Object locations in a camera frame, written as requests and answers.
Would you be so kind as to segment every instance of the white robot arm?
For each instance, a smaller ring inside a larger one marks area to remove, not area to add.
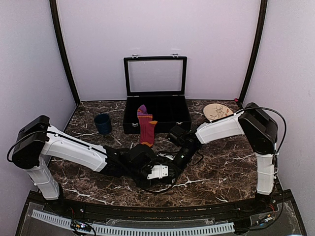
[[[109,176],[129,175],[141,187],[150,186],[152,179],[174,182],[203,144],[245,134],[257,157],[257,193],[269,195],[275,175],[277,131],[276,122],[262,110],[234,113],[204,123],[194,131],[175,126],[168,138],[182,148],[173,160],[161,160],[146,145],[137,145],[129,150],[89,144],[59,131],[49,124],[48,117],[40,116],[20,130],[18,141],[12,147],[12,160],[8,160],[26,170],[45,199],[57,200],[60,186],[53,179],[42,155],[75,162]]]

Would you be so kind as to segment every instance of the wooden plate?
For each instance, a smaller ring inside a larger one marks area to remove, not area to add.
[[[204,107],[203,114],[208,120],[220,119],[233,114],[227,106],[213,103]]]

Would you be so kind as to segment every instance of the lavender wall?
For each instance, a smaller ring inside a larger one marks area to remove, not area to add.
[[[288,133],[279,157],[280,179],[285,189],[291,188],[308,235],[315,235],[315,1],[268,4],[246,102],[285,116]]]
[[[63,70],[49,1],[0,1],[0,222],[15,234],[32,183],[8,163],[18,131],[38,115],[63,129],[75,104]]]
[[[62,0],[59,13],[81,100],[125,99],[123,58],[188,57],[188,99],[239,96],[260,0]]]

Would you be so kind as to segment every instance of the red sock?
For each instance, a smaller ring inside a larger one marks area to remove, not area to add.
[[[152,147],[154,143],[154,128],[157,121],[152,121],[153,116],[147,113],[147,109],[144,105],[138,108],[137,116],[140,124],[139,143]]]

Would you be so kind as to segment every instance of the brown marble table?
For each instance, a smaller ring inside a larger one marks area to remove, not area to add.
[[[221,103],[233,111],[234,101],[188,100],[192,125],[206,121],[202,110],[210,103]],[[74,113],[66,133],[83,141],[113,148],[130,148],[139,142],[139,135],[125,135],[123,115],[125,101],[82,102]],[[109,113],[113,132],[98,134],[93,118]],[[156,134],[154,151],[177,150]],[[135,186],[128,177],[115,178],[101,175],[78,164],[53,158],[50,171],[68,199],[83,202],[132,207],[188,207],[233,202],[254,197],[256,187],[256,159],[245,136],[234,136],[213,141],[203,146],[203,161],[189,165],[177,184],[162,194],[147,193]],[[192,163],[199,159],[193,157]]]

